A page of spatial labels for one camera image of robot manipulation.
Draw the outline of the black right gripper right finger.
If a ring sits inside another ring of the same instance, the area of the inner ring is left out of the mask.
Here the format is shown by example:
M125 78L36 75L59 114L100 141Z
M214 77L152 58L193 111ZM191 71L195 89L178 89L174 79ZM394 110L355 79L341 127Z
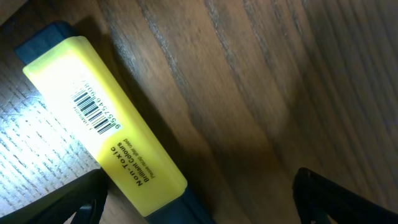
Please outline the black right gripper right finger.
M292 186L302 223L397 223L397 214L301 167Z

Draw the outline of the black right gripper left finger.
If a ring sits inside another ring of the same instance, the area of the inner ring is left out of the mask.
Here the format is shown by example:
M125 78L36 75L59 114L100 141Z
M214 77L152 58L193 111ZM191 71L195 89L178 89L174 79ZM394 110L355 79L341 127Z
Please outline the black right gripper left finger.
M108 196L109 177L95 169L35 202L1 218L1 223L98 224Z

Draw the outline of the yellow highlighter blue cap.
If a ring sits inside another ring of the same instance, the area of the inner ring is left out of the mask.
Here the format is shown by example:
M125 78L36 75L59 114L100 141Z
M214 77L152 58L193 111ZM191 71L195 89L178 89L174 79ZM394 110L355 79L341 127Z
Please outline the yellow highlighter blue cap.
M213 221L86 37L57 21L15 52L47 106L149 223Z

